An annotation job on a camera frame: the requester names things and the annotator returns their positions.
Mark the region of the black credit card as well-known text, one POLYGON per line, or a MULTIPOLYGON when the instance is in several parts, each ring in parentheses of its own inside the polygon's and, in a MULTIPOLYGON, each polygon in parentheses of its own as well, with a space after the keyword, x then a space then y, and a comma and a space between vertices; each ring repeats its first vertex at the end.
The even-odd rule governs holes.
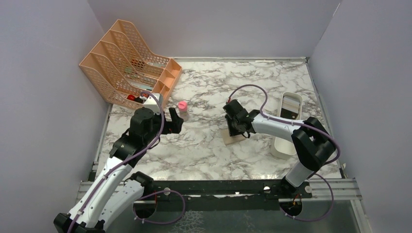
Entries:
POLYGON ((298 116, 299 116, 299 113, 296 111, 291 111, 285 108, 281 108, 280 117, 282 118, 296 120, 298 119, 298 116))

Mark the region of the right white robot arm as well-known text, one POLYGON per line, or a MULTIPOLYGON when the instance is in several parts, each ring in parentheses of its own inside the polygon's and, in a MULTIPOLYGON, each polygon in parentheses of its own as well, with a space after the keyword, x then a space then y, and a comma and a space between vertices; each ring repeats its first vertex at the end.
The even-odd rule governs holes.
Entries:
POLYGON ((300 185, 323 167, 338 147, 317 118, 291 120, 265 114, 262 110, 248 112, 237 100, 223 107, 229 135, 260 133, 293 143, 298 162, 282 178, 280 191, 291 198, 300 185))

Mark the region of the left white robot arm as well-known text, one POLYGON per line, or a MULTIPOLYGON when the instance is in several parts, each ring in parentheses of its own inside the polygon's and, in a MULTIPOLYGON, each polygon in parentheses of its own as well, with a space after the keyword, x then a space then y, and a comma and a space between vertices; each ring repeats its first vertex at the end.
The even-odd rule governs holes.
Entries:
POLYGON ((109 225, 138 199, 155 200, 153 179, 136 172, 127 175, 146 151, 155 147, 162 134, 179 134, 183 119, 175 108, 164 114, 142 107, 135 110, 130 127, 113 144, 110 156, 95 182, 67 213, 59 213, 53 223, 60 233, 104 233, 109 225))

